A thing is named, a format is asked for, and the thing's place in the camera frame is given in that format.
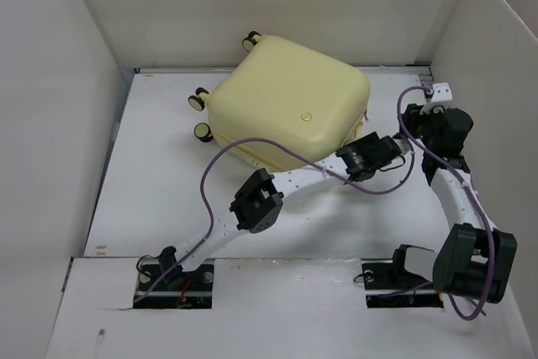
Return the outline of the yellow suitcase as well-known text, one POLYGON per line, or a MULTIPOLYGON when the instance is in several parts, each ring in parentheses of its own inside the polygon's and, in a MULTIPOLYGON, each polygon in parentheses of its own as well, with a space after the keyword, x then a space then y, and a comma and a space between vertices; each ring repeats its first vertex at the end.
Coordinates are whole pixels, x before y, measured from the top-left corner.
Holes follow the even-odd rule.
MULTIPOLYGON (((247 56, 223 82, 212 91, 199 87, 188 98, 208 114, 193 131, 200 141, 225 147, 265 138, 319 161, 359 137, 371 94, 363 71, 275 35, 251 31, 242 45, 247 56)), ((303 164, 262 143, 229 153, 269 172, 303 164)))

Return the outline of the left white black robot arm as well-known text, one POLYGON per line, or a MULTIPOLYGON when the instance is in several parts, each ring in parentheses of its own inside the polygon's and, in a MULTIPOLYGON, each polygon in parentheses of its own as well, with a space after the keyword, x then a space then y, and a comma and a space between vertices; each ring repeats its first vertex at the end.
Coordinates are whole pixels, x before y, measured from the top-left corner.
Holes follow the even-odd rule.
POLYGON ((385 195, 399 189, 396 185, 385 191, 372 191, 358 183, 372 178, 376 172, 386 171, 394 160, 403 161, 410 151, 409 142, 399 135, 380 138, 376 133, 342 146, 316 162, 265 138, 246 138, 225 146, 208 164, 200 182, 201 197, 210 219, 208 230, 200 240, 187 244, 179 260, 161 257, 157 280, 168 288, 181 287, 187 281, 187 272, 198 269, 205 259, 232 240, 272 227, 283 205, 295 197, 303 197, 336 184, 349 185, 369 195, 385 195), (277 148, 302 162, 303 166, 274 173, 264 167, 257 169, 235 193, 225 213, 216 219, 204 189, 209 171, 224 153, 247 143, 262 143, 277 148))

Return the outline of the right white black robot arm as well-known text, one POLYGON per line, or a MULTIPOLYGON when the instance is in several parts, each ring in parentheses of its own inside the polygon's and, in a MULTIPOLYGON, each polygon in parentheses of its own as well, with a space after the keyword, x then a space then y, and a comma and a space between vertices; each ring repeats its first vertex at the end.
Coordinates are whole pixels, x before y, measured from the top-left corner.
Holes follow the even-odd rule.
POLYGON ((435 289, 474 299, 487 290, 486 301, 499 303, 517 241, 497 229, 472 189, 470 168, 462 155, 472 118, 459 108, 425 112, 421 105, 411 103, 398 121, 400 133, 424 147, 422 171, 451 227, 433 264, 435 289))

